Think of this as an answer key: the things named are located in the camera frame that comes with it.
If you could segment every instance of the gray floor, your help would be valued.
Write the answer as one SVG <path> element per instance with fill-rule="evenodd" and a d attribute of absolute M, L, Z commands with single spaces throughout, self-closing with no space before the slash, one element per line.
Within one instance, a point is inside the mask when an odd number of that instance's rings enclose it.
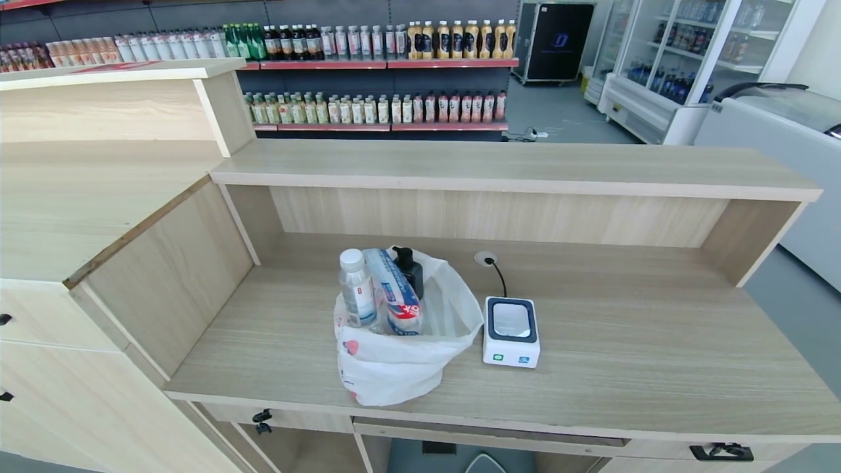
<path fill-rule="evenodd" d="M 545 141 L 638 143 L 615 124 L 604 121 L 581 97 L 577 85 L 522 87 L 511 81 L 508 119 L 512 133 L 528 126 L 549 133 Z M 774 250 L 746 286 L 777 327 L 826 381 L 841 395 L 841 294 L 828 287 L 808 268 L 782 248 Z M 460 472 L 472 447 L 459 448 L 450 461 L 421 458 L 420 443 L 395 442 L 389 471 Z M 532 464 L 517 460 L 522 452 L 495 451 L 492 455 L 510 472 L 526 473 Z M 813 445 L 774 467 L 771 473 L 837 473 L 841 470 L 841 446 Z M 82 470 L 23 459 L 0 452 L 2 473 L 81 473 Z"/>

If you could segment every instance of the glass door refrigerator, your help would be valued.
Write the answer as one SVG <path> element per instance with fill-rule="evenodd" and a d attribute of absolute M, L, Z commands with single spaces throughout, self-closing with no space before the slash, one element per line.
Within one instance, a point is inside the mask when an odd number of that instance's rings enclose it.
<path fill-rule="evenodd" d="M 689 145 L 716 91 L 784 82 L 825 0 L 638 0 L 598 109 L 648 144 Z"/>
<path fill-rule="evenodd" d="M 625 33 L 628 31 L 628 25 L 631 24 L 637 1 L 613 0 L 611 12 L 607 16 L 605 31 L 601 35 L 599 49 L 595 53 L 593 75 L 587 82 L 587 88 L 584 91 L 584 98 L 593 105 L 599 104 L 601 90 L 605 86 L 605 78 L 608 73 L 613 72 L 619 60 L 619 53 L 625 41 Z"/>

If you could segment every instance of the white bottle cap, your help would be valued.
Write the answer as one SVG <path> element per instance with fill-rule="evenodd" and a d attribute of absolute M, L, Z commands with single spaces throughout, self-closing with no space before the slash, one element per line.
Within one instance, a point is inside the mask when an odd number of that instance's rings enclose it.
<path fill-rule="evenodd" d="M 339 265 L 346 272 L 353 273 L 365 267 L 365 257 L 362 251 L 349 248 L 339 255 Z"/>

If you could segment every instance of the plastic bag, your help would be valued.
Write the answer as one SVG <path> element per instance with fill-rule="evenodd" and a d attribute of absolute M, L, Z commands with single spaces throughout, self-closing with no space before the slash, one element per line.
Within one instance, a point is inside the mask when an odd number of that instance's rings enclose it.
<path fill-rule="evenodd" d="M 484 317 L 473 292 L 449 263 L 415 251 L 423 266 L 421 335 L 380 335 L 349 327 L 341 294 L 333 310 L 341 382 L 363 406 L 390 406 L 423 396 L 444 366 L 473 344 Z M 384 320 L 383 307 L 378 317 Z"/>

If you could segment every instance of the wall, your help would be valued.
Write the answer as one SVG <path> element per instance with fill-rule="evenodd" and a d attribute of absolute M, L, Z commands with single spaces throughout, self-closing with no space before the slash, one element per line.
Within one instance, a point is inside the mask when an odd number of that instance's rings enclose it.
<path fill-rule="evenodd" d="M 827 0 L 788 82 L 803 83 L 814 92 L 841 100 L 841 0 Z"/>

